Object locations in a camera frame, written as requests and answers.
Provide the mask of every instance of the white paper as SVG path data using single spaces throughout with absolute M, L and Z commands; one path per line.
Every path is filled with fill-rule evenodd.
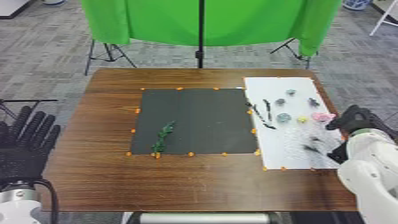
M 253 113 L 253 121 L 256 127 L 258 144 L 264 156 L 264 165 L 267 169 L 331 169 L 340 164 L 328 157 L 328 153 L 342 145 L 340 131 L 326 130 L 326 123 L 312 118 L 315 112 L 329 113 L 322 96 L 317 92 L 313 80 L 310 78 L 246 78 L 246 94 L 253 105 L 258 105 L 258 111 L 269 121 L 269 112 L 264 99 L 271 102 L 272 108 L 272 130 L 264 126 L 264 122 Z M 287 94 L 287 90 L 296 89 L 296 96 Z M 276 100 L 287 100 L 285 106 L 278 106 Z M 317 99 L 320 106 L 310 105 L 310 98 Z M 292 121 L 278 122 L 278 114 L 288 113 Z M 297 122 L 299 116 L 310 118 L 303 124 Z M 320 153 L 304 149 L 304 145 L 317 148 Z

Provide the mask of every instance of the gray carpet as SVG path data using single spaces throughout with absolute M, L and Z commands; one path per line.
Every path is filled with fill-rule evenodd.
M 340 10 L 312 70 L 338 110 L 360 104 L 386 119 L 398 111 L 398 28 L 383 25 L 370 37 L 379 18 L 372 8 L 365 12 Z M 84 77 L 89 43 L 79 0 L 57 7 L 43 6 L 38 1 L 17 19 L 0 20 L 0 98 L 59 99 L 41 109 L 59 116 L 65 126 L 91 79 Z M 271 55 L 280 44 L 207 48 L 205 67 L 304 68 L 287 49 Z M 123 49 L 141 68 L 196 67 L 194 47 L 134 41 Z M 116 63 L 97 61 L 91 73 L 100 67 L 130 67 L 130 64 L 125 59 Z M 388 123 L 398 128 L 398 116 Z M 120 218 L 120 213 L 68 213 L 63 223 L 109 224 Z

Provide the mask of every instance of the green screen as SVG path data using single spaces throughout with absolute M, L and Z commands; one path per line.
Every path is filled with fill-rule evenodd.
M 200 43 L 200 0 L 82 0 L 93 37 L 177 45 Z M 301 54 L 319 50 L 342 0 L 207 0 L 205 45 L 230 46 L 297 38 Z

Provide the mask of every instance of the white object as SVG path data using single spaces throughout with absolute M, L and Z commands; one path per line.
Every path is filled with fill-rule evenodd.
M 390 6 L 390 8 L 388 8 L 388 10 L 386 10 L 386 13 L 384 13 L 384 15 L 383 15 L 383 18 L 381 18 L 381 20 L 379 20 L 379 22 L 377 22 L 376 29 L 372 30 L 370 36 L 374 36 L 374 34 L 376 34 L 377 30 L 379 30 L 379 27 L 381 27 L 381 25 L 383 25 L 384 23 L 388 23 L 388 24 L 393 25 L 393 26 L 398 26 L 398 24 L 395 24 L 395 23 L 392 23 L 390 21 L 386 21 L 386 17 L 388 17 L 388 15 L 390 15 L 390 13 L 392 13 L 392 11 L 393 11 L 393 9 L 395 9 L 397 3 L 398 3 L 398 0 L 395 0 L 393 3 L 392 3 L 392 6 Z
M 258 135 L 258 144 L 264 156 L 264 165 L 267 169 L 336 169 L 340 164 L 326 156 L 342 145 L 340 131 L 326 130 L 326 123 L 312 119 L 315 112 L 329 113 L 322 96 L 317 93 L 313 80 L 310 78 L 246 78 L 246 95 L 251 104 L 258 105 L 258 110 L 265 120 L 269 121 L 269 113 L 264 99 L 272 106 L 272 126 L 278 130 L 264 126 L 264 122 L 253 113 L 253 121 Z M 287 90 L 296 89 L 294 96 L 287 94 Z M 285 99 L 287 103 L 278 106 L 276 100 Z M 310 98 L 320 103 L 319 107 L 310 105 Z M 292 121 L 278 123 L 278 115 L 288 113 Z M 310 118 L 306 123 L 297 122 L 297 118 Z M 315 146 L 320 153 L 304 149 L 304 145 Z
M 66 2 L 66 0 L 43 0 L 45 5 L 61 5 Z
M 11 19 L 31 0 L 0 0 L 0 18 Z
M 276 224 L 269 213 L 143 213 L 143 224 Z M 125 212 L 123 222 L 129 223 L 132 213 Z
M 398 147 L 388 134 L 377 129 L 361 129 L 349 139 L 347 153 L 338 175 L 358 196 L 365 222 L 397 224 Z
M 33 212 L 41 209 L 41 203 L 33 200 L 0 203 L 0 224 L 40 224 Z

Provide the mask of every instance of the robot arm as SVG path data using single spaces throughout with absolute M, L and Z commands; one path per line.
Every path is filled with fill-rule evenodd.
M 52 192 L 52 224 L 57 223 L 57 194 L 43 179 L 49 155 L 61 127 L 56 116 L 43 111 L 31 118 L 33 108 L 24 107 L 15 123 L 0 121 L 0 224 L 40 224 L 33 214 L 41 210 L 36 184 Z
M 356 194 L 367 224 L 393 224 L 398 223 L 397 131 L 367 109 L 354 106 L 347 112 L 331 122 L 329 129 L 344 129 L 351 137 L 329 157 L 344 163 L 338 176 Z
M 377 129 L 361 129 L 349 139 L 349 161 L 338 175 L 358 196 L 358 209 L 368 224 L 398 223 L 398 147 Z

